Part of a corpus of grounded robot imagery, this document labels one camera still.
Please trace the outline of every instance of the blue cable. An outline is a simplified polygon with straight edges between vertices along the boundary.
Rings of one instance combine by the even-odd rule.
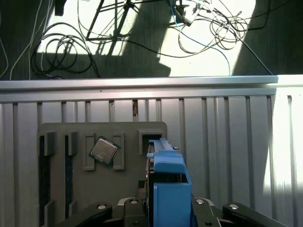
[[[177,24],[177,21],[176,21],[176,19],[175,19],[174,9],[173,9],[173,6],[172,6],[172,4],[171,4],[171,0],[169,0],[169,4],[170,4],[170,9],[171,9],[172,17],[174,18],[175,24],[176,24],[178,30],[180,31],[180,33],[182,33],[186,38],[188,38],[188,39],[190,39],[190,40],[196,42],[197,44],[200,44],[200,45],[202,45],[202,46],[207,47],[206,45],[200,43],[199,41],[197,41],[197,40],[195,40],[195,39],[193,39],[193,38],[187,36],[185,33],[183,33],[183,31],[181,30],[181,28],[179,27],[179,25]],[[220,52],[220,53],[224,56],[224,58],[226,59],[227,64],[228,64],[228,72],[229,72],[229,76],[230,76],[230,75],[231,75],[231,66],[230,66],[229,61],[228,61],[227,57],[225,56],[225,54],[224,54],[222,51],[220,51],[219,49],[215,48],[215,47],[212,47],[212,46],[208,46],[208,47],[209,47],[209,48],[212,48],[212,49],[214,49],[214,50],[216,50],[216,51],[218,51],[218,52]]]

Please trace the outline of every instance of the tangled cable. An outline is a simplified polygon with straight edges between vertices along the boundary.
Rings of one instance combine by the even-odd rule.
[[[235,16],[227,17],[217,9],[210,10],[203,8],[203,10],[207,11],[208,13],[211,13],[213,15],[213,18],[199,15],[200,17],[196,18],[195,21],[209,22],[209,30],[214,37],[207,45],[205,45],[204,48],[197,51],[199,53],[204,52],[216,45],[222,48],[223,50],[231,50],[236,46],[237,42],[245,36],[248,31],[249,25],[245,21],[245,19],[240,17],[240,14],[242,13],[241,11]],[[186,53],[195,53],[187,50],[182,45],[181,34],[185,27],[187,27],[186,24],[181,27],[181,31],[178,35],[179,46]]]
[[[79,34],[79,36],[65,35],[62,33],[47,34],[47,32],[50,31],[55,26],[62,26],[62,25],[71,27],[73,30],[75,30]],[[53,37],[53,38],[47,42],[46,47],[45,47],[45,58],[48,63],[48,67],[47,67],[47,69],[44,69],[43,59],[41,59],[41,65],[39,65],[37,63],[37,53],[38,53],[38,49],[39,49],[42,41],[49,37]],[[56,43],[56,49],[55,49],[54,57],[51,59],[51,57],[49,56],[49,53],[48,53],[48,47],[52,43]],[[59,54],[58,53],[59,49],[62,47],[64,48],[63,54]],[[89,58],[89,64],[80,70],[78,70],[78,69],[76,70],[73,67],[77,63],[77,59],[78,59],[77,48],[78,47],[82,48],[87,53],[88,58]],[[73,48],[75,50],[75,55],[74,55],[74,59],[71,61],[71,63],[67,64],[67,62],[65,61],[65,58],[67,56],[70,56],[70,55],[68,55],[68,53],[71,50],[71,48]],[[93,55],[92,55],[91,51],[89,50],[89,47],[87,46],[87,44],[85,42],[84,36],[75,27],[71,26],[70,24],[64,23],[64,22],[55,23],[55,24],[49,26],[43,32],[42,37],[40,38],[39,42],[37,43],[37,45],[34,48],[30,61],[31,61],[31,69],[36,75],[49,74],[49,73],[54,72],[55,70],[64,70],[64,71],[68,71],[70,73],[79,74],[79,73],[84,73],[84,72],[88,71],[92,67],[94,72],[96,73],[97,77],[100,77],[97,65],[93,59]]]

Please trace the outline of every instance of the wire bundle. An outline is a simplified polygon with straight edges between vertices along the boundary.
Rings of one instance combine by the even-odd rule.
[[[204,21],[208,21],[210,23],[210,25],[209,25],[210,26],[210,31],[213,34],[214,38],[208,44],[202,44],[202,43],[200,43],[200,42],[198,42],[198,41],[196,41],[196,40],[188,37],[183,32],[183,29],[186,27],[186,25],[182,25],[182,27],[179,27],[178,24],[175,21],[176,26],[177,26],[177,28],[179,30],[178,43],[179,43],[180,48],[184,52],[186,52],[186,53],[189,54],[189,55],[186,55],[186,56],[174,56],[174,55],[170,55],[170,54],[160,53],[160,52],[155,51],[155,50],[153,50],[153,49],[151,49],[149,47],[146,47],[146,46],[144,46],[142,44],[136,43],[136,42],[134,42],[132,40],[125,39],[123,37],[108,36],[108,35],[102,35],[102,34],[98,34],[98,35],[99,36],[107,36],[108,38],[111,38],[111,40],[109,40],[109,42],[112,42],[113,40],[116,39],[116,41],[122,41],[122,42],[132,43],[132,44],[138,45],[138,46],[140,46],[142,48],[145,48],[148,51],[151,51],[151,52],[154,52],[154,53],[157,53],[157,54],[160,54],[160,55],[168,56],[168,57],[173,57],[173,58],[187,58],[187,57],[199,54],[201,52],[204,52],[204,51],[212,48],[212,49],[215,49],[215,50],[219,51],[225,57],[225,59],[227,60],[227,58],[224,55],[224,53],[222,51],[220,51],[219,49],[214,48],[214,46],[217,45],[217,46],[221,47],[223,50],[230,50],[233,47],[235,47],[235,45],[237,44],[238,41],[241,41],[249,49],[249,51],[251,51],[254,54],[254,56],[263,65],[263,67],[265,69],[267,69],[267,71],[270,74],[272,74],[270,72],[270,70],[264,65],[264,63],[259,59],[259,57],[254,53],[254,51],[243,41],[243,38],[244,38],[245,34],[248,31],[250,31],[250,30],[257,30],[257,29],[264,28],[266,26],[269,13],[271,11],[274,11],[274,10],[276,10],[276,9],[284,6],[285,4],[289,3],[290,1],[291,0],[288,0],[287,2],[281,4],[280,6],[274,8],[274,9],[270,9],[270,0],[269,0],[267,12],[252,17],[252,18],[255,18],[255,17],[260,17],[260,16],[263,16],[263,15],[266,15],[266,21],[265,21],[264,25],[261,26],[261,27],[256,27],[256,28],[248,28],[249,24],[246,22],[247,18],[246,19],[241,18],[240,17],[241,12],[239,12],[237,15],[233,16],[232,13],[228,10],[228,8],[222,2],[221,3],[224,5],[224,7],[230,13],[230,15],[231,15],[230,17],[227,17],[226,15],[224,15],[221,11],[219,11],[216,8],[210,10],[209,8],[207,8],[207,5],[206,5],[206,9],[204,9],[204,10],[207,10],[208,12],[212,13],[213,17],[200,16],[200,18],[197,18],[196,20],[204,20]],[[63,23],[63,22],[56,23],[56,24],[51,25],[50,27],[46,28],[46,23],[47,23],[49,11],[50,11],[50,5],[52,5],[52,2],[53,2],[53,0],[50,0],[49,8],[48,8],[48,13],[47,13],[47,15],[44,18],[45,26],[44,26],[44,29],[43,29],[43,35],[40,38],[38,44],[35,46],[34,51],[33,51],[32,55],[31,55],[31,57],[29,59],[30,68],[37,75],[47,75],[51,79],[57,79],[57,78],[60,78],[60,77],[51,76],[51,75],[49,75],[49,73],[52,73],[55,70],[65,70],[65,71],[68,71],[68,72],[71,72],[71,73],[83,73],[83,72],[86,72],[87,70],[89,70],[92,67],[93,70],[95,71],[96,75],[98,77],[100,77],[97,65],[96,65],[96,63],[95,63],[95,61],[93,59],[93,55],[90,52],[90,50],[89,50],[89,48],[88,48],[88,46],[86,44],[84,34],[81,31],[81,27],[84,28],[85,30],[88,30],[88,29],[86,29],[82,25],[82,23],[80,22],[80,18],[79,18],[79,1],[78,1],[78,5],[77,5],[77,12],[78,12],[78,23],[79,23],[80,30],[77,30],[73,26],[71,26],[71,25],[69,25],[67,23]],[[59,25],[71,27],[73,30],[75,30],[77,32],[77,34],[79,34],[79,36],[78,35],[65,35],[65,34],[61,34],[61,33],[49,33],[48,34],[48,32],[52,28],[54,28],[55,26],[59,26]],[[30,51],[30,48],[31,48],[31,45],[32,45],[33,37],[38,33],[38,31],[35,34],[33,34],[33,36],[32,36],[31,43],[29,44],[30,45],[29,51]],[[186,48],[181,43],[181,38],[180,38],[181,34],[183,34],[185,37],[187,37],[187,38],[195,41],[196,43],[202,45],[203,48],[201,50],[197,51],[197,52],[191,52],[191,51],[186,50]],[[38,52],[38,49],[39,49],[42,41],[44,41],[47,38],[52,38],[52,39],[50,39],[50,41],[48,41],[48,43],[46,45],[45,53],[42,53],[41,62],[40,62],[41,65],[39,65],[37,63],[37,61],[38,61],[38,59],[37,59],[37,57],[38,57],[37,52]],[[53,44],[53,43],[56,43],[57,46],[56,46],[56,51],[53,54],[53,57],[51,58],[50,55],[48,54],[47,49],[48,49],[48,46],[50,44]],[[84,67],[83,69],[81,69],[81,70],[76,70],[76,69],[73,68],[73,66],[76,65],[77,59],[78,59],[78,51],[77,51],[78,47],[80,47],[80,48],[82,48],[82,49],[85,50],[85,52],[88,54],[88,58],[89,58],[89,61],[90,61],[90,63],[86,67]],[[63,50],[63,54],[59,54],[59,49],[60,48],[64,49]],[[74,55],[73,61],[71,63],[67,64],[67,61],[66,61],[67,58],[66,57],[68,56],[69,51],[70,51],[71,48],[73,48],[75,50],[76,54]],[[47,67],[47,69],[43,68],[43,55],[44,54],[45,54],[46,61],[47,61],[48,65],[49,65]]]
[[[49,33],[48,34],[48,32],[56,26],[68,26],[68,27],[72,28],[74,31],[76,31],[76,33],[78,33],[79,36],[65,35],[65,34],[61,34],[61,33]],[[45,58],[46,58],[46,61],[49,66],[47,69],[44,69],[42,67],[42,61],[41,61],[41,65],[39,65],[37,63],[37,58],[38,58],[37,53],[38,53],[38,49],[39,49],[42,41],[47,38],[51,38],[49,41],[47,41],[47,45],[45,48]],[[55,53],[53,54],[54,57],[51,59],[49,56],[50,54],[48,53],[48,47],[52,43],[56,43],[56,48],[55,48]],[[73,67],[76,65],[77,59],[79,57],[78,50],[77,50],[78,47],[82,48],[87,53],[87,56],[89,58],[89,64],[87,66],[83,67],[83,69],[74,69],[74,67]],[[63,54],[59,53],[60,48],[63,48]],[[71,48],[73,48],[76,53],[75,53],[74,59],[71,61],[71,63],[67,64],[67,62],[65,60],[66,60],[66,57],[69,56],[68,53],[71,50]],[[50,74],[50,73],[54,72],[55,70],[64,70],[64,71],[67,71],[70,73],[79,74],[79,73],[84,73],[84,72],[88,71],[92,67],[95,74],[97,75],[97,77],[100,77],[100,73],[98,71],[96,62],[93,58],[91,51],[89,50],[89,47],[86,44],[84,36],[75,27],[71,26],[70,24],[64,23],[64,22],[55,23],[55,24],[49,26],[43,32],[42,37],[40,38],[39,42],[37,43],[37,45],[34,48],[34,51],[32,53],[30,60],[31,60],[31,69],[36,75]]]
[[[204,4],[203,5],[203,10],[207,11],[208,13],[211,13],[213,15],[213,18],[210,17],[205,17],[201,16],[201,18],[196,18],[195,21],[202,20],[202,21],[208,21],[209,24],[209,29],[212,35],[214,36],[212,41],[209,42],[208,44],[204,45],[204,47],[197,51],[197,52],[192,52],[187,50],[181,42],[181,34],[184,35],[183,29],[187,26],[184,24],[182,28],[179,29],[179,35],[178,35],[178,44],[179,47],[186,53],[201,53],[209,48],[212,48],[214,46],[219,46],[223,50],[231,50],[233,49],[238,41],[241,41],[247,49],[256,57],[256,59],[259,61],[259,63],[266,69],[266,71],[273,75],[273,73],[268,69],[268,67],[263,63],[263,61],[257,56],[257,54],[248,46],[248,44],[243,40],[244,36],[246,33],[250,30],[258,30],[258,29],[263,29],[268,21],[268,15],[270,12],[270,3],[271,0],[269,0],[268,4],[268,11],[267,11],[267,17],[264,25],[262,27],[256,27],[256,28],[249,28],[249,24],[246,22],[245,19],[241,18],[241,11],[237,15],[233,15],[229,9],[224,5],[224,7],[228,10],[230,13],[230,17],[224,15],[221,11],[219,11],[216,8],[211,7],[211,4]]]

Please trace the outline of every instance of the tripod leg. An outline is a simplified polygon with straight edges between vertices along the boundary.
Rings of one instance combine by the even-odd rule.
[[[91,22],[91,25],[90,25],[90,27],[89,27],[89,31],[87,32],[87,35],[86,35],[86,40],[87,40],[87,41],[89,40],[90,33],[91,33],[91,31],[93,30],[93,28],[94,28],[94,25],[95,25],[95,23],[96,23],[96,20],[97,20],[97,18],[98,18],[98,15],[99,15],[99,13],[100,13],[100,10],[101,10],[101,8],[102,8],[102,6],[103,6],[103,3],[104,3],[104,0],[101,0],[100,4],[99,4],[99,6],[98,6],[98,9],[97,9],[97,11],[96,11],[96,14],[95,14],[95,16],[94,16],[94,19],[93,19],[93,21]]]
[[[128,10],[129,10],[129,5],[125,5],[125,10],[123,12],[123,15],[122,15],[122,18],[120,20],[120,23],[119,23],[119,26],[117,29],[115,29],[114,31],[114,36],[118,36],[122,30],[122,27],[123,27],[123,24],[124,24],[124,21],[125,21],[125,18],[127,16],[127,13],[128,13]],[[109,52],[108,52],[108,55],[112,55],[113,54],[113,51],[114,51],[114,47],[117,43],[117,39],[115,38],[110,46],[110,49],[109,49]]]

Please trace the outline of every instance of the cpu chip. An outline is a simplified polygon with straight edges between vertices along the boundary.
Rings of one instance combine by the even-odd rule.
[[[97,161],[109,164],[112,162],[119,149],[119,145],[100,136],[89,155]]]

